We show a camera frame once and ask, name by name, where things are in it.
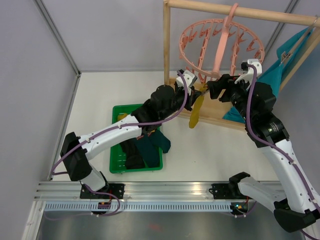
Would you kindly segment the pink round clip hanger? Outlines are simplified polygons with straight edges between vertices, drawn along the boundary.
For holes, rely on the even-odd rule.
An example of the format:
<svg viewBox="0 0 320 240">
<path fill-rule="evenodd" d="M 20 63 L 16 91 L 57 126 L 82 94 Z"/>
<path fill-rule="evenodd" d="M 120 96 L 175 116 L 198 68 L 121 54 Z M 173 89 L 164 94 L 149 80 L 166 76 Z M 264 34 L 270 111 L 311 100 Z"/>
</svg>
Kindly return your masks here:
<svg viewBox="0 0 320 240">
<path fill-rule="evenodd" d="M 197 77 L 202 84 L 220 78 L 220 68 L 227 48 L 227 43 L 232 37 L 234 37 L 234 41 L 231 46 L 230 54 L 230 75 L 235 74 L 241 44 L 245 43 L 247 40 L 250 40 L 250 43 L 245 48 L 245 51 L 247 53 L 254 52 L 254 55 L 251 58 L 258 59 L 260 63 L 265 59 L 265 48 L 260 38 L 245 25 L 234 21 L 235 11 L 238 6 L 238 3 L 233 4 L 225 18 L 209 18 L 193 23 L 180 35 L 179 58 L 187 63 L 188 66 L 186 69 L 188 71 L 191 71 L 193 74 L 197 73 Z M 210 39 L 214 37 L 219 37 L 219 40 L 213 55 L 213 66 L 211 70 L 204 70 L 203 63 L 205 61 L 206 53 L 209 52 L 209 42 Z M 197 62 L 193 62 L 187 58 L 185 49 L 187 45 L 192 43 L 196 38 L 202 39 L 203 42 Z"/>
</svg>

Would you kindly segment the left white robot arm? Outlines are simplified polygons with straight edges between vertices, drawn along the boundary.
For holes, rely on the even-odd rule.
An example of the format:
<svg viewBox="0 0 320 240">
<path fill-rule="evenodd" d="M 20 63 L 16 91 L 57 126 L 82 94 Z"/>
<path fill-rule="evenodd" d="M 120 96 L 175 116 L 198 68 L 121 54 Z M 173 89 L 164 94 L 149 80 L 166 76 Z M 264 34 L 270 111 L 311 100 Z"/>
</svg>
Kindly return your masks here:
<svg viewBox="0 0 320 240">
<path fill-rule="evenodd" d="M 108 182 L 89 161 L 108 148 L 156 130 L 163 120 L 180 109 L 191 111 L 200 95 L 193 86 L 184 89 L 178 85 L 160 85 L 140 107 L 100 132 L 83 136 L 68 133 L 60 156 L 70 180 L 82 182 L 97 198 L 105 198 L 109 192 Z"/>
</svg>

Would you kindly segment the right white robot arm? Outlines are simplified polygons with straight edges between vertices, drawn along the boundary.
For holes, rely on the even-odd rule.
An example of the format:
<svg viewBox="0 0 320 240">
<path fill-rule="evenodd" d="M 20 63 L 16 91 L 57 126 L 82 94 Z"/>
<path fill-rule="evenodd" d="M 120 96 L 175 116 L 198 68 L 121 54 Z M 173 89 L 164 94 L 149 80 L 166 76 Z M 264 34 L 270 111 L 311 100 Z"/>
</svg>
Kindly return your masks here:
<svg viewBox="0 0 320 240">
<path fill-rule="evenodd" d="M 270 85 L 254 85 L 224 74 L 207 82 L 212 100 L 230 102 L 245 120 L 245 130 L 271 164 L 284 192 L 276 193 L 246 172 L 229 178 L 228 192 L 236 199 L 249 197 L 270 210 L 278 224 L 292 233 L 320 218 L 320 195 L 303 172 L 284 124 L 273 114 L 276 96 Z"/>
</svg>

